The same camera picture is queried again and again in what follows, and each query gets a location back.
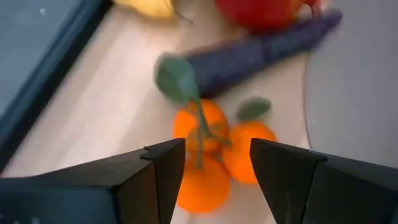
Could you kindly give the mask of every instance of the wooden table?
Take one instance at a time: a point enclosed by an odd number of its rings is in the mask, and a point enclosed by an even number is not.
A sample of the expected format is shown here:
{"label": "wooden table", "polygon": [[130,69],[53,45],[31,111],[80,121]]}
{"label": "wooden table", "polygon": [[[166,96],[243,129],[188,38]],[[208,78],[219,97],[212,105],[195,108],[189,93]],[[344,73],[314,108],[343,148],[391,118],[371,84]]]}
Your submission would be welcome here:
{"label": "wooden table", "polygon": [[[70,70],[3,173],[36,175],[120,154],[172,138],[176,109],[153,84],[154,63],[164,51],[181,52],[242,35],[212,0],[181,1],[177,10],[193,26],[151,21],[113,7]],[[216,99],[234,124],[238,103],[268,97],[266,123],[282,143],[308,147],[303,113],[306,54],[264,70]],[[172,223],[272,223],[258,186],[232,181],[231,196],[214,213],[194,217],[176,208]]]}

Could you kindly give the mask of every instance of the purple eggplant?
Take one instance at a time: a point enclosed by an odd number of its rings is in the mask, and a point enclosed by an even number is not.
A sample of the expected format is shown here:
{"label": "purple eggplant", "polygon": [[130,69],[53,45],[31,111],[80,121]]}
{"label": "purple eggplant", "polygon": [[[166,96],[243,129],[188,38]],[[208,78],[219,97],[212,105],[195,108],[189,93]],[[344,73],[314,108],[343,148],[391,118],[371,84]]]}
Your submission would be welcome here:
{"label": "purple eggplant", "polygon": [[185,56],[195,71],[200,96],[212,98],[283,58],[309,51],[335,28],[343,15],[325,12],[272,35],[253,35],[221,48]]}

